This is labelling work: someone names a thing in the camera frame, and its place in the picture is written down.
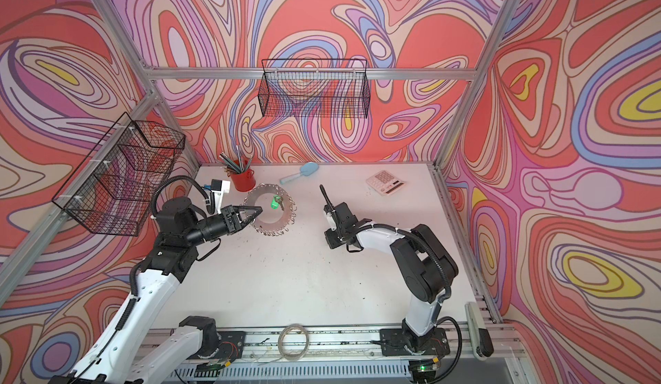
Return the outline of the green tagged key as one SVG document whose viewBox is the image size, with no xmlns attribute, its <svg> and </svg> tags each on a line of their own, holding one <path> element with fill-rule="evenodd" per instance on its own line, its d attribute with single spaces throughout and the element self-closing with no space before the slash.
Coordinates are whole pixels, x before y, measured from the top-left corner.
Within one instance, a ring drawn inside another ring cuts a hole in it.
<svg viewBox="0 0 661 384">
<path fill-rule="evenodd" d="M 284 199 L 281 196 L 274 196 L 271 202 L 273 209 L 284 210 Z"/>
</svg>

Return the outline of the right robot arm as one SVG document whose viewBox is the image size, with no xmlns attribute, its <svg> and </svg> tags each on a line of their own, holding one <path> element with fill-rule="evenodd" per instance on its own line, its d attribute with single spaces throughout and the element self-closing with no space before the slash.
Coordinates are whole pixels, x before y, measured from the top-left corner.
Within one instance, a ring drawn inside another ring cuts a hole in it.
<svg viewBox="0 0 661 384">
<path fill-rule="evenodd" d="M 431 343 L 445 301 L 452 296 L 452 284 L 459 274 L 454 258 L 425 224 L 405 230 L 370 219 L 360 220 L 347 203 L 334 204 L 324 186 L 324 213 L 329 222 L 325 241 L 334 250 L 348 253 L 365 250 L 391 255 L 411 293 L 408 313 L 402 321 L 401 349 L 421 354 Z"/>
</svg>

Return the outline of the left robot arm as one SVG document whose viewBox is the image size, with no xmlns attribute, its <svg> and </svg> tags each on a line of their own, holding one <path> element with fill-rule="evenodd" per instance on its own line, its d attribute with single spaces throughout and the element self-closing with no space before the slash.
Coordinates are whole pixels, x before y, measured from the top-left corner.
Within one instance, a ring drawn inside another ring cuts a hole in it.
<svg viewBox="0 0 661 384">
<path fill-rule="evenodd" d="M 159 233 L 150 253 L 129 274 L 130 292 L 101 337 L 65 375 L 52 383 L 162 383 L 191 356 L 210 357 L 220 341 L 214 319 L 189 316 L 147 356 L 139 348 L 159 313 L 182 285 L 199 246 L 236 234 L 261 215 L 255 206 L 226 206 L 205 215 L 191 199 L 178 197 L 153 208 Z"/>
</svg>

